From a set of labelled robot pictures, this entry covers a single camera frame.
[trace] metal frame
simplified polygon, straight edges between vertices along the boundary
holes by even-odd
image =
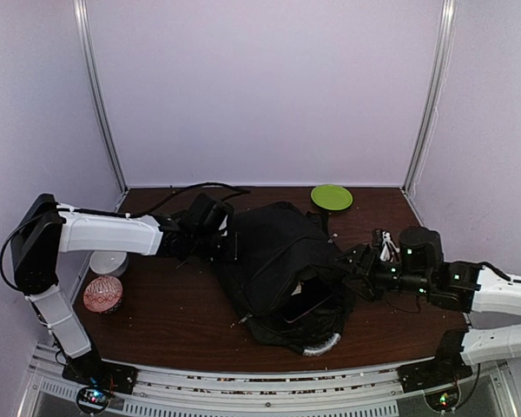
[[[80,386],[62,379],[63,365],[56,361],[56,352],[55,347],[37,345],[17,415],[31,416],[40,393],[75,399]],[[399,400],[423,394],[403,393],[396,372],[403,364],[276,374],[224,374],[136,365],[139,374],[133,394],[117,394],[109,411],[134,417],[393,417],[399,415]],[[513,398],[509,370],[492,362],[483,365],[481,376],[482,381],[494,381],[502,415],[516,417],[517,400]]]
[[[96,70],[95,53],[93,51],[93,43],[90,35],[89,18],[87,16],[87,2],[86,0],[74,0],[74,7],[76,11],[77,29],[79,30],[79,37],[81,38],[81,45],[85,63],[87,64],[87,74],[89,75],[90,89],[93,96],[96,119],[98,121],[102,139],[106,146],[108,159],[114,171],[115,180],[118,188],[122,193],[127,191],[128,185],[122,172],[122,166],[115,151],[114,141],[112,139],[112,132],[110,130],[108,118],[106,115],[106,108],[104,100],[102,99],[102,91],[98,80],[98,72]]]
[[[445,72],[452,46],[455,12],[456,0],[444,0],[442,21],[440,22],[436,55],[434,57],[428,95],[426,97],[425,111],[419,127],[419,134],[415,143],[412,160],[407,171],[406,181],[403,186],[403,190],[408,196],[411,196],[414,191],[417,174],[424,161],[423,155],[432,135],[432,128],[436,118],[436,106],[438,104],[440,91],[444,87]]]

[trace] silver zipper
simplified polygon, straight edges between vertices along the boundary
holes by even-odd
[[[245,321],[249,320],[253,315],[251,313],[247,313],[245,317],[238,321],[239,324],[243,324]]]

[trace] red patterned egg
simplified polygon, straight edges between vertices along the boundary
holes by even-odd
[[[122,303],[122,283],[115,276],[102,275],[85,288],[83,303],[93,313],[112,313]]]

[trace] black bracket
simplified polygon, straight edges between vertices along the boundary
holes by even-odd
[[[97,386],[109,392],[112,390],[120,394],[132,394],[135,381],[137,380],[137,369],[128,365],[103,361],[101,364],[104,375],[107,375]],[[62,371],[62,377],[68,381],[74,381],[78,384],[88,385],[89,381],[83,379],[76,374],[73,367],[65,365]]]
[[[470,377],[472,369],[464,364],[460,355],[465,333],[466,330],[446,332],[433,359],[399,367],[399,381],[404,393],[451,384]]]

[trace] white container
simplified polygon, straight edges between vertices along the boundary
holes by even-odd
[[[97,250],[90,257],[90,268],[95,274],[111,275],[119,278],[128,268],[129,257],[126,252]]]

